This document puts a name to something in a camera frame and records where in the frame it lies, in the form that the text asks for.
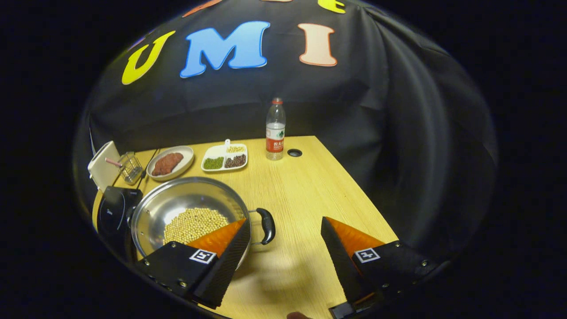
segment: wooden table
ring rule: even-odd
[[[238,140],[248,148],[248,165],[237,171],[206,173],[202,156],[224,141],[190,145],[195,153],[191,167],[180,177],[217,179],[233,188],[249,209],[269,210],[276,223],[275,239],[263,246],[252,245],[236,271],[216,313],[231,318],[285,318],[299,311],[311,318],[331,318],[328,308],[346,301],[329,252],[321,237],[321,218],[329,216],[351,225],[385,243],[397,240],[376,207],[315,136],[286,137],[284,157],[265,157],[265,139]],[[299,149],[300,157],[287,155]],[[136,153],[145,167],[155,150]],[[147,194],[160,185],[151,178],[141,183]],[[135,188],[122,178],[117,187]],[[93,212],[98,211],[101,192]],[[96,228],[97,216],[92,222]],[[260,215],[251,213],[252,242],[264,234]]]

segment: pot handle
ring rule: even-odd
[[[132,228],[132,216],[134,215],[135,210],[136,206],[132,206],[126,211],[126,225],[128,228]]]
[[[253,245],[266,245],[276,236],[276,224],[274,223],[272,214],[266,209],[256,208],[255,211],[262,216],[262,229],[264,230],[264,239],[261,242],[255,242]]]

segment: cable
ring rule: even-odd
[[[138,187],[136,187],[136,190],[140,188],[140,184],[142,184],[143,179],[146,177],[147,167],[150,166],[151,160],[154,159],[155,154],[156,154],[159,150],[161,150],[161,148],[160,148],[160,149],[156,149],[155,152],[154,152],[154,155],[151,156],[150,161],[147,163],[146,168],[145,168],[145,169],[143,170],[143,172],[142,172],[142,176],[140,176],[140,181],[138,182]]]

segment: ground meat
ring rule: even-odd
[[[155,163],[154,171],[151,174],[153,176],[169,174],[182,159],[183,155],[181,153],[167,154]]]

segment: plastic bottle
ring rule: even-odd
[[[285,111],[280,98],[274,98],[266,116],[266,157],[279,160],[284,156]]]

